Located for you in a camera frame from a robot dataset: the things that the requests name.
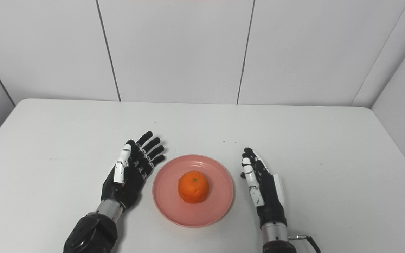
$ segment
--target tabletop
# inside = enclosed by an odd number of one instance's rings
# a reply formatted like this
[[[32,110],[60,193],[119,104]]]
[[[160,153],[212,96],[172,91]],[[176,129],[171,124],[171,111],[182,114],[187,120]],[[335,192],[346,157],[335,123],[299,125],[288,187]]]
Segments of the tabletop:
[[[166,162],[184,154],[220,162],[234,200],[207,227],[171,223],[152,197],[162,163],[118,221],[114,253],[261,252],[239,176],[246,146],[282,179],[289,234],[312,235],[324,253],[405,252],[405,158],[369,109],[49,99],[20,102],[0,128],[0,252],[61,252],[97,208],[120,148],[148,130],[163,140]]]

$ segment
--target robotic hand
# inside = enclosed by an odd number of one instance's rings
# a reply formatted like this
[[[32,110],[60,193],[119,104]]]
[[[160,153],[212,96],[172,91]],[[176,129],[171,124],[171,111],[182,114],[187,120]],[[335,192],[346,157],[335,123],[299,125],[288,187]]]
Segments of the robotic hand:
[[[127,141],[120,157],[103,184],[101,203],[95,212],[76,224],[63,247],[64,253],[110,253],[117,240],[116,223],[122,213],[137,202],[145,179],[154,167],[165,160],[158,137],[151,131],[137,142]]]
[[[288,236],[279,176],[271,175],[263,160],[251,148],[245,148],[242,157],[243,172],[240,176],[248,183],[249,193],[260,218],[263,253],[296,253],[296,248],[289,240],[307,240],[320,253],[312,237]]]

